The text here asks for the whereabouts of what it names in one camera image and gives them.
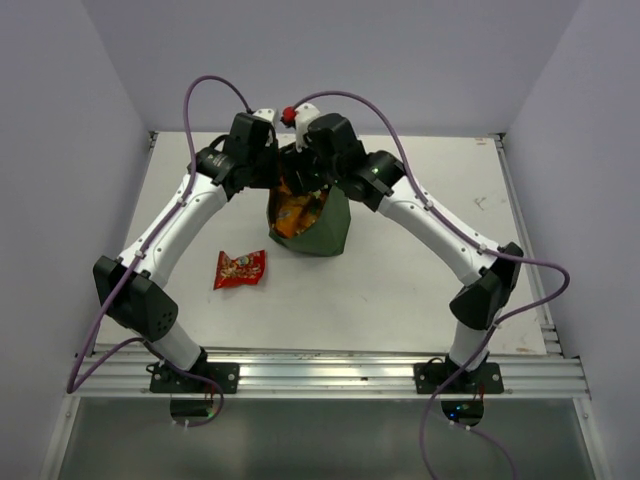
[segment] white surface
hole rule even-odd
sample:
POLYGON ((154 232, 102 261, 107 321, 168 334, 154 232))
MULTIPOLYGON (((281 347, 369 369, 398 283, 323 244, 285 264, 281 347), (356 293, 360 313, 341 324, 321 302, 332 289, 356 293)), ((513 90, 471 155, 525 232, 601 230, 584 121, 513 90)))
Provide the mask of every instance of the white surface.
MULTIPOLYGON (((217 134, 196 134, 197 148, 217 134)), ((391 139, 363 136, 369 150, 395 152, 391 139)), ((281 142, 293 135, 280 136, 281 142)), ((498 155, 490 139, 405 137, 422 184, 447 208, 486 236, 516 238, 498 155)), ((161 133, 128 242, 153 221, 175 192, 188 164, 183 133, 161 133)), ((380 214, 352 204, 343 255, 314 258, 289 252, 267 236, 266 191, 246 191, 204 226, 166 287, 185 330, 205 346, 377 351, 447 351, 456 321, 448 303, 461 284, 434 253, 380 214), (218 251, 237 257, 267 250, 258 286, 212 290, 218 251)), ((532 299, 527 275, 511 305, 532 299)), ((106 319, 98 342, 127 331, 106 319)), ((494 353, 545 353, 536 313, 507 322, 494 353)))

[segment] red wrapper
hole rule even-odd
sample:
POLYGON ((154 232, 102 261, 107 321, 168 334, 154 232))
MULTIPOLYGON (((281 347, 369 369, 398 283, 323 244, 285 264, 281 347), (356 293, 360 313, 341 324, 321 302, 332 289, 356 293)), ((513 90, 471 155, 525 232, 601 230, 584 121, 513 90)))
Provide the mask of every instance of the red wrapper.
POLYGON ((229 258, 224 252, 218 255, 218 267, 213 289, 237 287, 238 285, 257 284, 267 266, 267 253, 264 250, 253 252, 236 259, 229 258))

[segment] purple cable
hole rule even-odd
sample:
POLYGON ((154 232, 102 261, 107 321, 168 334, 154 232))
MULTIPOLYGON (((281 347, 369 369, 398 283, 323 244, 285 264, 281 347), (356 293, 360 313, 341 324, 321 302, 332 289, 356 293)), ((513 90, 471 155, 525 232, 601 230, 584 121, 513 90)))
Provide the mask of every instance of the purple cable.
MULTIPOLYGON (((382 111, 378 107, 376 107, 373 103, 371 103, 369 100, 367 100, 364 97, 361 97, 360 95, 357 95, 357 94, 354 94, 354 93, 350 93, 350 92, 344 92, 344 91, 341 91, 341 90, 327 90, 327 91, 314 93, 312 95, 308 95, 308 96, 304 97, 302 100, 297 102, 294 105, 293 108, 295 109, 295 108, 299 107, 300 105, 302 105, 303 103, 308 102, 310 100, 313 100, 315 98, 327 97, 327 96, 338 96, 338 97, 351 98, 351 99, 356 100, 356 101, 358 101, 360 103, 363 103, 364 105, 366 105, 367 107, 369 107, 371 110, 373 110, 375 112, 375 114, 380 118, 380 120, 382 120, 382 123, 384 123, 385 127, 389 131, 389 134, 391 135, 391 138, 393 139, 393 142, 395 143, 396 148, 398 149, 398 152, 400 153, 400 158, 401 158, 401 160, 402 160, 402 162, 404 164, 405 171, 406 171, 406 174, 407 174, 407 179, 409 180, 409 183, 411 184, 411 187, 413 188, 413 191, 418 196, 418 198, 423 202, 423 204, 426 205, 428 203, 427 197, 423 193, 422 189, 420 188, 420 184, 418 183, 418 180, 415 178, 415 176, 413 174, 413 170, 411 169, 411 165, 409 164, 409 160, 407 158, 407 154, 406 154, 406 152, 404 150, 404 147, 402 146, 402 142, 400 142, 400 138, 398 136, 398 133, 396 132, 395 128, 393 128, 393 125, 391 125, 391 122, 384 115, 384 113, 382 113, 382 111)), ((433 212, 433 215, 443 225, 445 225, 449 230, 451 230, 454 234, 456 234, 460 239, 462 239, 463 241, 467 242, 469 245, 471 245, 475 249, 478 249, 478 248, 481 247, 481 245, 478 242, 476 242, 473 238, 469 237, 463 231, 461 231, 458 227, 456 227, 448 218, 446 218, 445 215, 443 215, 436 208, 431 208, 430 211, 433 212)), ((444 391, 444 389, 446 389, 447 386, 450 385, 456 378, 458 378, 462 374, 462 372, 464 372, 465 369, 471 364, 471 362, 473 362, 475 360, 475 358, 478 355, 480 355, 480 353, 483 351, 483 349, 489 344, 489 340, 491 340, 491 337, 495 333, 496 327, 498 325, 500 325, 505 320, 513 317, 514 315, 518 315, 519 313, 525 312, 527 310, 531 310, 533 308, 536 308, 536 307, 538 307, 540 305, 543 305, 543 304, 545 304, 547 302, 550 302, 551 300, 557 298, 558 296, 560 296, 567 289, 567 287, 569 286, 569 282, 571 280, 569 272, 564 267, 562 267, 562 266, 560 266, 560 265, 558 265, 556 263, 545 262, 545 261, 535 260, 535 259, 531 259, 531 258, 516 257, 516 256, 513 256, 513 255, 508 255, 508 254, 505 254, 505 253, 502 253, 502 252, 498 252, 498 251, 495 251, 495 250, 490 250, 490 249, 486 249, 485 253, 488 253, 489 255, 493 255, 493 256, 495 256, 497 258, 502 258, 502 259, 509 260, 509 261, 512 261, 512 262, 525 263, 525 264, 529 264, 529 265, 537 265, 537 266, 540 266, 540 267, 552 268, 554 270, 559 271, 563 275, 563 283, 560 286, 560 288, 558 288, 552 294, 547 295, 546 297, 544 297, 544 298, 542 298, 540 300, 537 300, 535 302, 532 302, 532 303, 530 303, 528 305, 524 305, 522 307, 516 308, 515 310, 513 310, 513 311, 503 315, 502 317, 494 320, 494 324, 487 331, 487 334, 486 334, 485 338, 482 340, 482 342, 480 342, 480 345, 478 346, 477 350, 474 351, 474 353, 471 355, 471 357, 465 363, 463 363, 460 366, 460 368, 458 368, 458 370, 456 370, 453 374, 451 374, 451 376, 449 378, 447 378, 447 380, 442 385, 440 385, 436 389, 435 392, 433 392, 431 397, 429 397, 427 405, 426 405, 426 407, 424 409, 424 412, 422 414, 422 418, 420 420, 420 453, 422 454, 422 460, 423 460, 423 462, 425 464, 425 467, 427 467, 427 470, 429 471, 429 474, 433 477, 434 480, 437 480, 439 477, 436 474, 436 472, 433 470, 433 467, 429 463, 429 459, 427 457, 427 452, 426 452, 426 447, 425 447, 425 425, 426 425, 427 417, 428 417, 429 412, 431 411, 431 409, 433 407, 433 403, 434 403, 436 397, 438 395, 440 395, 444 391)), ((504 447, 502 447, 499 444, 499 442, 497 442, 495 439, 493 439, 491 436, 489 436, 486 433, 478 432, 478 435, 482 436, 486 440, 488 440, 491 443, 493 443, 500 450, 502 450, 502 452, 507 457, 507 460, 509 461, 509 465, 511 465, 513 478, 514 479, 518 479, 519 478, 519 474, 518 474, 518 471, 517 471, 517 469, 515 467, 515 463, 513 462, 513 459, 509 456, 507 451, 504 449, 504 447)))
MULTIPOLYGON (((187 92, 185 93, 185 96, 184 96, 184 103, 183 103, 183 107, 182 107, 182 118, 183 118, 183 121, 184 121, 184 130, 185 130, 185 133, 187 135, 187 144, 189 145, 189 157, 190 157, 190 163, 191 163, 191 168, 190 168, 191 175, 189 176, 189 182, 187 183, 187 187, 185 188, 184 193, 180 197, 181 201, 180 202, 176 202, 176 204, 171 208, 171 210, 169 210, 167 212, 167 214, 162 218, 162 220, 160 220, 160 222, 158 222, 156 227, 151 231, 151 233, 144 240, 144 242, 142 242, 142 245, 140 245, 140 251, 142 253, 147 251, 147 249, 149 248, 149 245, 151 245, 153 240, 155 240, 155 238, 158 236, 160 231, 167 225, 167 223, 169 223, 169 221, 178 212, 178 210, 180 210, 180 208, 182 208, 182 204, 187 199, 187 197, 191 194, 191 190, 193 189, 193 184, 196 181, 196 150, 195 150, 195 146, 193 144, 193 136, 191 135, 191 124, 189 122, 189 101, 191 100, 191 94, 193 93, 194 88, 198 84, 204 82, 205 80, 215 80, 215 81, 218 81, 218 82, 221 82, 221 83, 224 83, 225 85, 227 85, 229 88, 231 88, 231 90, 233 90, 236 93, 236 95, 238 95, 238 97, 242 101, 242 103, 243 103, 245 109, 247 110, 247 112, 251 111, 251 109, 249 108, 249 104, 247 103, 247 100, 240 93, 240 91, 235 87, 235 85, 233 85, 231 82, 229 82, 228 80, 226 80, 226 79, 224 79, 222 77, 218 77, 216 75, 204 75, 202 77, 196 78, 191 83, 191 85, 189 85, 189 88, 187 89, 187 92)), ((67 382, 67 393, 68 394, 72 394, 76 390, 78 390, 78 388, 80 388, 80 386, 87 380, 87 378, 89 378, 91 376, 91 374, 93 372, 95 372, 98 369, 98 367, 100 367, 100 365, 102 365, 109 357, 111 357, 114 353, 116 353, 122 347, 124 347, 125 345, 129 345, 130 343, 134 343, 134 342, 144 342, 144 339, 141 338, 141 337, 129 338, 128 340, 120 342, 119 344, 117 344, 114 347, 112 347, 102 357, 100 357, 100 359, 98 361, 96 361, 96 363, 94 363, 86 372, 84 372, 82 374, 82 376, 80 376, 80 378, 78 378, 78 373, 80 372, 80 368, 82 367, 82 363, 84 361, 84 357, 86 356, 86 354, 87 354, 87 352, 89 350, 89 347, 91 346, 91 343, 93 342, 93 339, 95 338, 96 334, 98 333, 98 329, 100 328, 100 323, 102 322, 102 318, 106 315, 107 310, 109 309, 109 307, 113 303, 113 300, 118 296, 118 294, 120 293, 120 291, 124 287, 124 285, 127 282, 127 280, 129 280, 129 277, 134 272, 134 270, 137 267, 139 262, 140 262, 140 257, 136 257, 136 258, 133 259, 133 261, 131 262, 131 265, 129 265, 129 267, 125 271, 124 275, 122 275, 122 278, 118 281, 118 283, 116 284, 114 289, 107 296, 107 298, 105 299, 104 303, 102 304, 102 307, 98 311, 98 314, 96 315, 95 319, 93 320, 93 323, 91 324, 91 328, 89 329, 87 337, 85 338, 84 344, 80 348, 80 352, 78 352, 77 357, 76 357, 76 361, 74 362, 73 368, 71 369, 71 374, 69 375, 69 380, 67 382)), ((212 417, 209 417, 207 420, 204 420, 202 422, 193 423, 193 424, 191 424, 191 426, 197 427, 197 426, 200 426, 200 425, 205 425, 205 424, 209 423, 211 420, 213 420, 213 418, 215 418, 217 416, 217 414, 220 412, 220 409, 222 409, 222 405, 224 404, 224 397, 222 395, 222 389, 220 388, 220 386, 216 382, 214 382, 213 380, 211 380, 209 378, 200 377, 198 375, 193 375, 191 373, 185 372, 183 370, 180 370, 178 367, 176 367, 175 365, 173 365, 173 364, 171 364, 169 362, 167 362, 167 365, 169 365, 169 367, 171 367, 173 370, 175 370, 176 372, 178 372, 181 375, 184 375, 187 378, 192 378, 192 379, 198 380, 200 382, 208 383, 209 385, 212 385, 216 389, 216 392, 220 395, 220 405, 218 406, 218 409, 216 410, 216 413, 212 417)))

